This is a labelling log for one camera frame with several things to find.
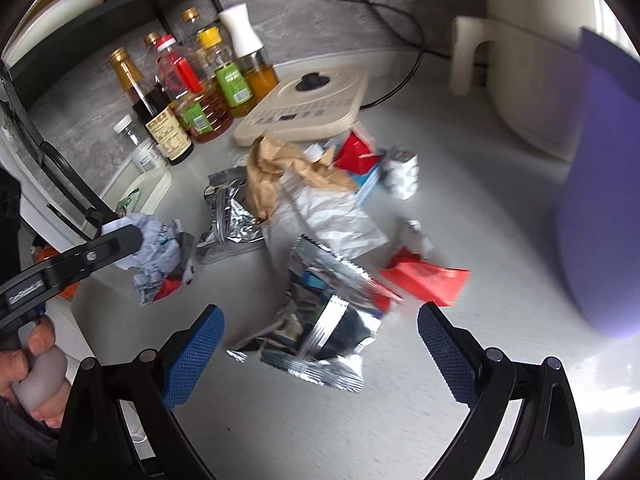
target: black knob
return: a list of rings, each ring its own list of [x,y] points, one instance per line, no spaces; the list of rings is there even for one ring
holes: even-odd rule
[[[309,90],[322,88],[324,85],[328,84],[329,81],[331,81],[331,78],[325,75],[320,75],[319,72],[309,72],[302,76],[302,79],[296,85],[296,90],[298,92],[308,92]]]

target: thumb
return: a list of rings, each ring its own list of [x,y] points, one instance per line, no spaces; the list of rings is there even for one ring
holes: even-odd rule
[[[22,350],[0,352],[0,394],[14,381],[21,381],[29,372],[27,357]]]

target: shelf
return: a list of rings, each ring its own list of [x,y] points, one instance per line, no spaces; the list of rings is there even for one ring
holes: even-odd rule
[[[28,110],[53,83],[100,47],[162,16],[163,3],[176,1],[109,0],[47,36],[9,69],[24,108]]]

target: yellow bottle cap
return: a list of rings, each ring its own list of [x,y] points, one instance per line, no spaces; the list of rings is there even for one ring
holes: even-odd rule
[[[222,37],[220,36],[220,31],[217,27],[211,27],[198,34],[198,41],[204,48],[211,48],[212,46],[221,43]]]

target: purple object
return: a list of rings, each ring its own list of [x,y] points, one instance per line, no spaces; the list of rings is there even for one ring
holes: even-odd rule
[[[582,137],[558,217],[575,300],[611,337],[640,333],[640,63],[583,29]]]

